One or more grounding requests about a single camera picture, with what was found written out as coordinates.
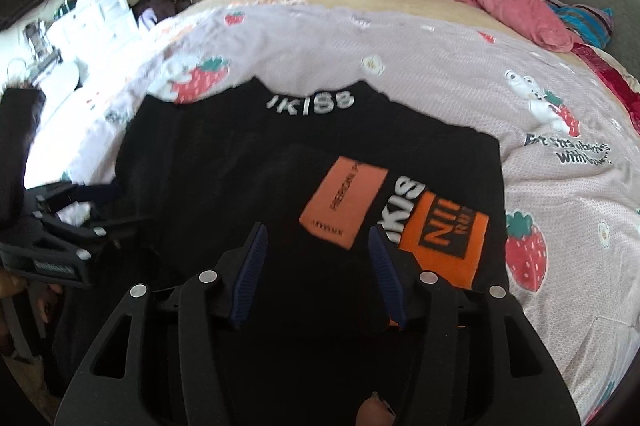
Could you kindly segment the person's right hand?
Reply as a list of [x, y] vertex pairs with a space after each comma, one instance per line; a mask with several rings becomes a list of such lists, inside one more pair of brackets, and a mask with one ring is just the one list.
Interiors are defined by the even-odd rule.
[[360, 406], [356, 426], [393, 426], [394, 411], [376, 392]]

